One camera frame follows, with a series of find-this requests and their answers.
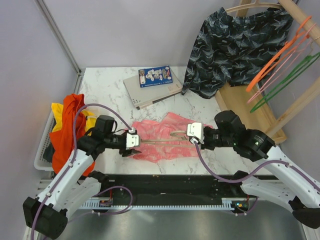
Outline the beige plastic hanger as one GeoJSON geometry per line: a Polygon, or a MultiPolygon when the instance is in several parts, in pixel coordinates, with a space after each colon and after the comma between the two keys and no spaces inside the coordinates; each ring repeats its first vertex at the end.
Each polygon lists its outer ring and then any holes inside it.
{"type": "Polygon", "coordinates": [[[187,132],[183,130],[172,131],[169,136],[167,139],[141,139],[140,142],[149,145],[175,146],[173,143],[189,141],[187,132]]]}

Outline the pink patterned shorts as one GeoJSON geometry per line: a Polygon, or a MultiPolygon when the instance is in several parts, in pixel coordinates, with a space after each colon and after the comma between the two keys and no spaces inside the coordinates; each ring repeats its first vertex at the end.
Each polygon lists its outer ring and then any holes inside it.
{"type": "MultiPolygon", "coordinates": [[[[144,119],[135,121],[132,126],[137,130],[142,140],[154,140],[169,139],[171,132],[186,131],[187,125],[193,122],[191,119],[169,112],[162,121],[144,119]]],[[[156,163],[160,160],[198,156],[196,148],[189,141],[173,142],[173,144],[174,146],[141,143],[137,148],[141,153],[132,155],[131,158],[156,163]]]]}

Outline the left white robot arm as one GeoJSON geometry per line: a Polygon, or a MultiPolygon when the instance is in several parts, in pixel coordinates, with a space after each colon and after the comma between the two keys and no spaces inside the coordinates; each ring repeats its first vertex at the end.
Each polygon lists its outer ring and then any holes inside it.
{"type": "Polygon", "coordinates": [[[28,197],[23,205],[26,225],[31,229],[30,238],[38,232],[53,240],[57,239],[67,226],[71,216],[91,197],[104,197],[110,191],[105,180],[107,175],[93,171],[77,184],[79,178],[106,149],[119,150],[122,156],[135,153],[141,138],[135,129],[115,134],[113,117],[101,115],[95,126],[80,137],[69,159],[51,183],[38,194],[28,197]]]}

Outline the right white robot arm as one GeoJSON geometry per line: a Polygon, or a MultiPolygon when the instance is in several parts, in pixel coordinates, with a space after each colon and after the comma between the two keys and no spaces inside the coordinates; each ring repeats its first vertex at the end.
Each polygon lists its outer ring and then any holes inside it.
{"type": "Polygon", "coordinates": [[[206,163],[205,169],[216,179],[229,183],[235,197],[244,193],[261,197],[292,213],[303,225],[320,227],[320,183],[291,161],[264,132],[247,129],[231,110],[218,113],[217,128],[197,124],[195,135],[200,143],[196,150],[233,148],[241,157],[258,166],[251,173],[237,171],[233,179],[214,173],[206,163]]]}

